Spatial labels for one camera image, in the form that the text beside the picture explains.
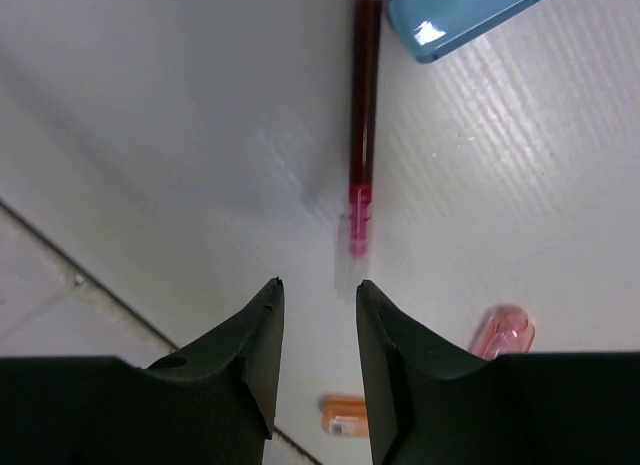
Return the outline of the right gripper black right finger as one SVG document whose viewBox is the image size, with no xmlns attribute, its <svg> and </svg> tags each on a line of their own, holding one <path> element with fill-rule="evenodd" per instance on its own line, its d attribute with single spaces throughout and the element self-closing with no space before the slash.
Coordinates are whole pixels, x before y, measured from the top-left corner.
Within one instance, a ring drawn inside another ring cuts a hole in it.
<svg viewBox="0 0 640 465">
<path fill-rule="evenodd" d="M 402 312 L 373 282 L 356 293 L 376 464 L 635 464 L 639 356 L 478 358 Z"/>
</svg>

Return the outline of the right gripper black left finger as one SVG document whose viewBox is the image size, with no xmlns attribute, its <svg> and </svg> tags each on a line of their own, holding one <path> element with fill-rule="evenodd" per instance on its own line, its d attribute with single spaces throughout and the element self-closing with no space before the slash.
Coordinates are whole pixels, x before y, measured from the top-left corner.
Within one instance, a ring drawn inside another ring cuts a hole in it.
<svg viewBox="0 0 640 465">
<path fill-rule="evenodd" d="M 284 286 L 147 368 L 114 356 L 5 358 L 5 464 L 258 464 L 274 430 Z"/>
</svg>

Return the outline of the magenta gel pen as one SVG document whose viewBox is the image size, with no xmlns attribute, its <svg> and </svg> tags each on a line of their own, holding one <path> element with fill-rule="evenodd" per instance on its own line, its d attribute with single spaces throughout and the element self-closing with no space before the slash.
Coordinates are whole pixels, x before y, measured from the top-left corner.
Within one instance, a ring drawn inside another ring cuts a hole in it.
<svg viewBox="0 0 640 465">
<path fill-rule="evenodd" d="M 352 0 L 349 182 L 335 269 L 337 297 L 346 303 L 368 269 L 383 5 Z"/>
</svg>

